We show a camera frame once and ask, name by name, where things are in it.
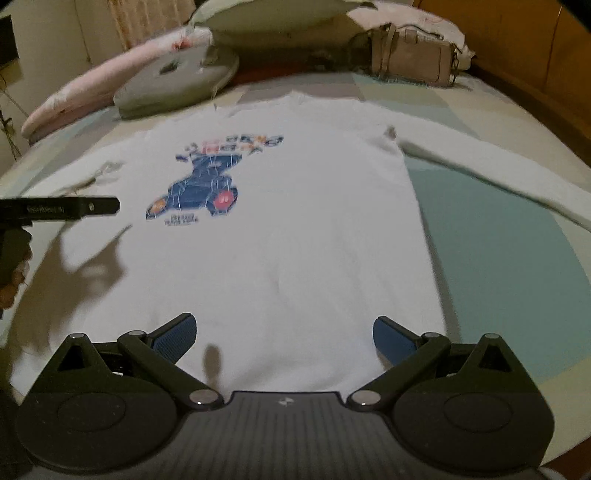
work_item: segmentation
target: cable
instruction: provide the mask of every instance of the cable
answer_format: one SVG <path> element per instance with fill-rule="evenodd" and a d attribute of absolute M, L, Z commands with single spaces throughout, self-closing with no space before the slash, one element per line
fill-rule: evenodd
<path fill-rule="evenodd" d="M 88 45 L 86 44 L 86 37 L 84 36 L 84 29 L 82 28 L 82 22 L 80 21 L 80 14 L 78 13 L 78 2 L 76 0 L 74 0 L 74 12 L 76 12 L 76 19 L 78 20 L 78 26 L 80 27 L 80 35 L 82 35 L 82 43 L 84 44 L 84 49 L 86 50 L 86 61 L 92 65 L 92 59 L 90 58 Z"/>
<path fill-rule="evenodd" d="M 8 82 L 7 82 L 7 81 L 6 81 L 6 79 L 4 78 L 4 75 L 2 75 L 2 72 L 0 72 L 0 78 L 1 78 L 1 79 L 2 79 L 2 81 L 4 82 L 4 87 L 0 87 L 0 91 L 1 91 L 1 92 L 2 92 L 4 95 L 6 95 L 6 96 L 8 97 L 8 99 L 9 99 L 9 100 L 10 100 L 10 101 L 11 101 L 11 102 L 12 102 L 12 103 L 13 103 L 13 104 L 14 104 L 14 105 L 15 105 L 15 106 L 16 106 L 16 107 L 17 107 L 17 108 L 18 108 L 18 109 L 19 109 L 19 110 L 22 112 L 22 114 L 23 114 L 24 116 L 26 116 L 26 117 L 28 118 L 28 117 L 29 117 L 29 114 L 28 114 L 28 113 L 26 113 L 25 109 L 24 109 L 22 106 L 20 106 L 20 105 L 18 104 L 18 102 L 17 102 L 17 101 L 16 101 L 14 98 L 12 98 L 12 97 L 10 96 L 10 94 L 9 94 L 9 93 L 6 91 L 6 89 L 8 88 Z"/>
<path fill-rule="evenodd" d="M 8 140 L 8 145 L 10 145 L 10 152 L 12 153 L 12 157 L 14 158 L 14 161 L 17 161 L 17 155 L 19 157 L 22 157 L 22 154 L 21 154 L 21 151 L 19 150 L 19 148 L 17 147 L 16 143 L 12 140 L 12 135 L 8 131 L 8 127 L 10 126 L 11 121 L 12 121 L 11 118 L 4 120 L 2 110 L 0 109 L 0 124 L 2 124 L 2 131 L 6 135 L 6 138 Z"/>

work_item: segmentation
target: pillow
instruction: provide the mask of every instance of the pillow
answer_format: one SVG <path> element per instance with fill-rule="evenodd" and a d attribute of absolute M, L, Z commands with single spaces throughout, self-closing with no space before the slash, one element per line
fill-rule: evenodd
<path fill-rule="evenodd" d="M 65 112 L 83 112 L 87 106 L 104 96 L 110 96 L 112 100 L 121 86 L 155 59 L 172 51 L 209 45 L 210 41 L 211 32 L 207 28 L 182 27 L 137 45 L 88 70 L 52 94 L 29 115 L 22 125 L 21 135 L 29 139 L 40 128 L 46 130 L 47 125 L 56 121 L 56 118 Z"/>
<path fill-rule="evenodd" d="M 207 0 L 190 24 L 233 33 L 289 32 L 361 5 L 373 7 L 363 0 Z"/>

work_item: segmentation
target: hand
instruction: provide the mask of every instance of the hand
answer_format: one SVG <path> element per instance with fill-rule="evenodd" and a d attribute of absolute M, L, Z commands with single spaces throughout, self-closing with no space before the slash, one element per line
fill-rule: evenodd
<path fill-rule="evenodd" d="M 33 257 L 33 252 L 29 248 L 23 260 L 29 261 Z M 0 309 L 5 310 L 12 307 L 14 298 L 17 296 L 18 287 L 24 283 L 25 275 L 20 270 L 12 272 L 12 282 L 0 288 Z"/>

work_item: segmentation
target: gray cushion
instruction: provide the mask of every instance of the gray cushion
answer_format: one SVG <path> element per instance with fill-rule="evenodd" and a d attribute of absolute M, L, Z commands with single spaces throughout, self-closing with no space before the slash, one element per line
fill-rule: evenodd
<path fill-rule="evenodd" d="M 237 69 L 238 55 L 226 47 L 198 46 L 169 53 L 121 87 L 114 102 L 123 119 L 184 108 L 214 97 Z"/>

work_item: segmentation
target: handbag strap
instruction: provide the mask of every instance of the handbag strap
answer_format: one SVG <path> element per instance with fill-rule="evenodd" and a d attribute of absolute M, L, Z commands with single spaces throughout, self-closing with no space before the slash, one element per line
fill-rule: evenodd
<path fill-rule="evenodd" d="M 392 56 L 392 53 L 394 53 L 394 51 L 392 50 L 392 45 L 396 45 L 396 42 L 394 40 L 397 39 L 400 35 L 392 24 L 387 25 L 387 28 L 388 35 L 386 36 L 386 41 L 382 45 L 381 64 L 378 73 L 378 77 L 381 80 L 383 80 L 386 74 L 388 73 L 390 57 Z"/>

